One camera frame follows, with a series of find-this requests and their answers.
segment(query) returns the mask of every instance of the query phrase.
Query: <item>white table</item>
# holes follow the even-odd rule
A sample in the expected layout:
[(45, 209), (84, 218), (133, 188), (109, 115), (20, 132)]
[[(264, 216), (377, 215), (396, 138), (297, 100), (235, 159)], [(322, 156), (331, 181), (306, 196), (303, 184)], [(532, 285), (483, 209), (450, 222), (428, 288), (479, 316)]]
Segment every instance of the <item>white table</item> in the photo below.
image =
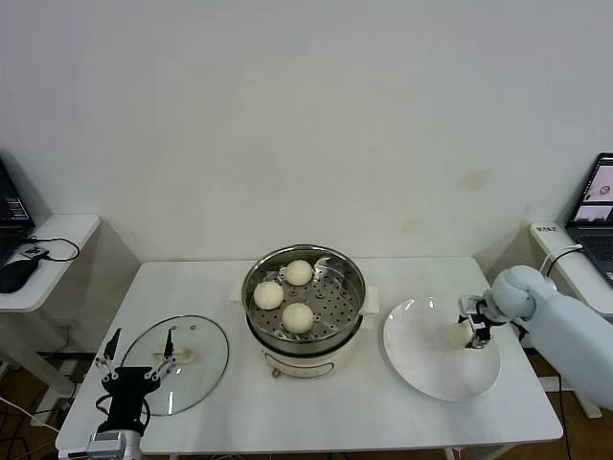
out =
[[(98, 227), (100, 219), (92, 215), (50, 215), (34, 216), (34, 222), (36, 228), (33, 235), (40, 239), (61, 237), (83, 248)], [(75, 248), (62, 241), (41, 242), (39, 245), (51, 250), (51, 256), (56, 259), (71, 257), (76, 252)], [(9, 262), (17, 259), (24, 257), (17, 252)], [(0, 313), (26, 313), (38, 309), (70, 264), (71, 262), (41, 261), (23, 288), (12, 294), (0, 294)], [(64, 377), (64, 374), (74, 369), (76, 362), (66, 361), (58, 371), (30, 347), (28, 337), (20, 336), (14, 331), (12, 320), (10, 315), (0, 316), (0, 350), (5, 356), (21, 364), (49, 385), (49, 390), (37, 411), (51, 409), (57, 399), (69, 397), (73, 393), (74, 385)], [(43, 413), (39, 419), (46, 422), (50, 415), (49, 412)]]
[[(356, 260), (379, 287), (375, 328), (356, 337), (354, 355), (320, 379), (272, 379), (244, 314), (230, 302), (250, 262), (149, 263), (141, 266), (105, 340), (122, 328), (117, 360), (152, 324), (179, 314), (207, 316), (226, 332), (225, 375), (203, 402), (153, 417), (141, 448), (147, 454), (429, 449), (513, 445), (559, 438), (561, 426), (515, 335), (495, 331), (498, 381), (469, 402), (423, 395), (391, 366), (382, 345), (390, 310), (419, 295), (457, 297), (488, 288), (471, 258)], [(57, 437), (60, 458), (83, 451), (103, 415), (104, 394), (92, 367)]]
[[(564, 226), (555, 222), (535, 222), (530, 226), (530, 233), (545, 254), (576, 243), (568, 236)], [(556, 262), (554, 270), (581, 302), (602, 316), (613, 317), (613, 287), (603, 279), (585, 254), (576, 252), (564, 256)]]
[[(98, 227), (100, 219), (93, 215), (57, 214), (34, 216), (34, 222), (36, 228), (33, 235), (41, 239), (62, 237), (83, 248)], [(39, 245), (49, 249), (51, 256), (56, 259), (71, 257), (75, 253), (75, 248), (63, 241), (42, 242)], [(17, 259), (25, 258), (17, 252), (9, 262)], [(13, 294), (0, 294), (0, 312), (26, 313), (38, 309), (69, 266), (69, 262), (42, 261), (26, 286)]]

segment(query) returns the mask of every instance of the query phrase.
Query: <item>laptop keyboard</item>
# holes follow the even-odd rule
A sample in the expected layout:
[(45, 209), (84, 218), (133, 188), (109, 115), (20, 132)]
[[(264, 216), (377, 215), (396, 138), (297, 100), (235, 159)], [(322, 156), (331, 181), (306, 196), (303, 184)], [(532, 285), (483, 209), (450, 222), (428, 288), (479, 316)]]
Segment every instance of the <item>laptop keyboard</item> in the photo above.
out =
[(613, 260), (613, 236), (582, 237), (582, 243), (599, 261)]

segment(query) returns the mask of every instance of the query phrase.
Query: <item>glass lid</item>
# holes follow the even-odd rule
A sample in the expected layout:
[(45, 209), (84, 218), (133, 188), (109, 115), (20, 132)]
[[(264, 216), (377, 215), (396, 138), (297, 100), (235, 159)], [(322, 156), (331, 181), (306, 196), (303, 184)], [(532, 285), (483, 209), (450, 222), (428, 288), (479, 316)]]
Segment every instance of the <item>glass lid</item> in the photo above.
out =
[(228, 363), (228, 340), (223, 330), (202, 316), (176, 316), (143, 333), (127, 350), (123, 366), (156, 368), (164, 360), (172, 330), (175, 363), (162, 377), (160, 388), (147, 395), (151, 415), (172, 415), (204, 400), (221, 380)]

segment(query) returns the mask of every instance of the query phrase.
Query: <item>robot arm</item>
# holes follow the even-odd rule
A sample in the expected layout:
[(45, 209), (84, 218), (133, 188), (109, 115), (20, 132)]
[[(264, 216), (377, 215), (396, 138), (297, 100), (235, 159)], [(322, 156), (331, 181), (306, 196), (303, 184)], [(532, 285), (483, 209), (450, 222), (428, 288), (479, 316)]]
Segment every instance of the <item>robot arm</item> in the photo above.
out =
[(504, 270), (483, 297), (460, 300), (467, 348), (487, 346), (491, 327), (521, 319), (534, 347), (590, 401), (613, 410), (613, 326), (524, 265)]

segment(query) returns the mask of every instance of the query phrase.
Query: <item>computer mouse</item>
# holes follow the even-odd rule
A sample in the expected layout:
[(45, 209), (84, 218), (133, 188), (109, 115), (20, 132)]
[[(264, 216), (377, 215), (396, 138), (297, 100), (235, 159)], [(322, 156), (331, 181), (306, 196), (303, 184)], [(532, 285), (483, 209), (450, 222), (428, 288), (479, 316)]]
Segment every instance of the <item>computer mouse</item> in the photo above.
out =
[(38, 268), (38, 261), (23, 259), (0, 268), (0, 293), (11, 294), (20, 290)]

